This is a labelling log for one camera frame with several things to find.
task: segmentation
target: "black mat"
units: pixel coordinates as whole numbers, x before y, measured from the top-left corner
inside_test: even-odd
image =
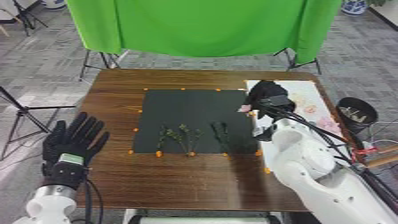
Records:
[[[203,136],[198,143],[198,153],[223,153],[221,143],[210,124],[228,124],[230,153],[253,154],[258,142],[253,139],[253,118],[239,113],[246,99],[244,91],[212,90],[150,90],[143,104],[139,133],[136,135],[136,153],[155,153],[160,139],[162,125],[178,132],[180,125],[189,129],[201,129]],[[184,153],[184,149],[168,137],[164,153]]]

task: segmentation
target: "gray tile floor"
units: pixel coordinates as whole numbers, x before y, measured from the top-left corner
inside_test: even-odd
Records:
[[[47,11],[41,7],[36,15],[50,28],[40,26],[25,37],[20,24],[6,25],[11,38],[0,35],[0,85],[11,91],[25,105],[79,105],[89,91],[89,85],[79,82],[84,47],[68,10]],[[327,41],[319,55],[324,76],[320,77],[327,94],[336,103],[345,96],[365,99],[379,110],[381,121],[398,118],[398,32],[372,13],[361,17],[338,15]],[[102,65],[95,55],[93,63]],[[132,52],[123,68],[148,69],[216,69],[278,70],[287,69],[287,58],[255,55],[228,58],[171,57]],[[313,65],[297,71],[317,73]],[[98,70],[91,69],[88,81],[93,82]],[[0,100],[0,145],[11,128],[17,109]],[[59,119],[72,120],[75,110],[65,110]],[[45,119],[50,112],[38,114]],[[29,122],[18,128],[22,135],[33,130]],[[393,124],[375,139],[398,140],[398,124]],[[40,185],[41,138],[20,142],[20,149],[0,162],[0,224],[11,223],[25,214],[24,203]],[[383,173],[383,178],[397,186],[398,172]],[[109,211],[109,223],[120,223],[121,211]]]

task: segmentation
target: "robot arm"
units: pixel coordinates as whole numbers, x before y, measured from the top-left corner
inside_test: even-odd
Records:
[[[276,122],[272,143],[280,154],[274,174],[299,194],[324,224],[393,224],[397,215],[361,176],[338,165],[310,129],[287,119]]]
[[[260,81],[240,108],[240,112],[258,109],[260,119],[265,115],[274,118],[272,127],[256,139],[272,141],[278,148],[271,167],[278,180],[297,192],[324,224],[398,223],[397,204],[390,203],[388,206],[386,200],[381,200],[374,191],[381,188],[372,188],[374,185],[370,187],[372,182],[367,182],[354,172],[358,169],[351,166],[351,159],[343,154],[349,166],[336,163],[333,149],[315,137],[327,132],[294,113],[295,104],[281,89],[274,82]]]
[[[59,121],[54,132],[43,142],[45,183],[27,203],[29,217],[15,224],[70,224],[68,216],[77,209],[77,189],[88,179],[88,166],[109,140],[109,132],[96,143],[104,122],[88,119],[81,113],[70,128]]]

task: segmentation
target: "white cylinder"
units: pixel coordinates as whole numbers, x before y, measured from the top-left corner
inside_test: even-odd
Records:
[[[137,224],[271,224],[267,218],[143,217]]]

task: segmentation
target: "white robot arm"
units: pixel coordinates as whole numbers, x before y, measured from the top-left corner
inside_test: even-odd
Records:
[[[310,128],[288,119],[276,122],[272,143],[280,154],[274,174],[299,194],[324,224],[395,224],[398,217],[361,176],[338,165],[331,149]]]
[[[68,216],[77,209],[77,191],[63,185],[43,186],[27,204],[31,217],[15,224],[70,224]]]

